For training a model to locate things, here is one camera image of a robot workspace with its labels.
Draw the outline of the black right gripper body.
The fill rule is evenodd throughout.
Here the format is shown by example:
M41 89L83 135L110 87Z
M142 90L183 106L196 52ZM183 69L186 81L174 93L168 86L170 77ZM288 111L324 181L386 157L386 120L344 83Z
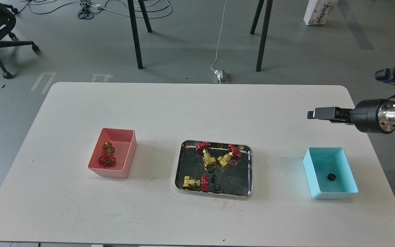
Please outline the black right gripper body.
M336 117L364 133L386 133L379 120L379 109L385 102L385 99L364 100L354 109L338 108Z

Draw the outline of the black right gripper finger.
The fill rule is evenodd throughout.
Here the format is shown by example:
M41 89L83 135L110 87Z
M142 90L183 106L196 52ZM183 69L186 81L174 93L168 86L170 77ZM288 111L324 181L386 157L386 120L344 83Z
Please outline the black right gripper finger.
M320 107L308 111L307 119L336 119L337 107Z

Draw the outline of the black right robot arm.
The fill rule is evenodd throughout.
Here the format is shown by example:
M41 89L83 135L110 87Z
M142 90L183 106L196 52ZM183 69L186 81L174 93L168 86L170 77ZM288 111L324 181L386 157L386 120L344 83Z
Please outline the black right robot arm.
M395 86L395 68L375 72L375 79ZM307 119L354 125L360 132L389 134L395 130L395 94L387 99L364 100L355 108L321 107L307 113Z

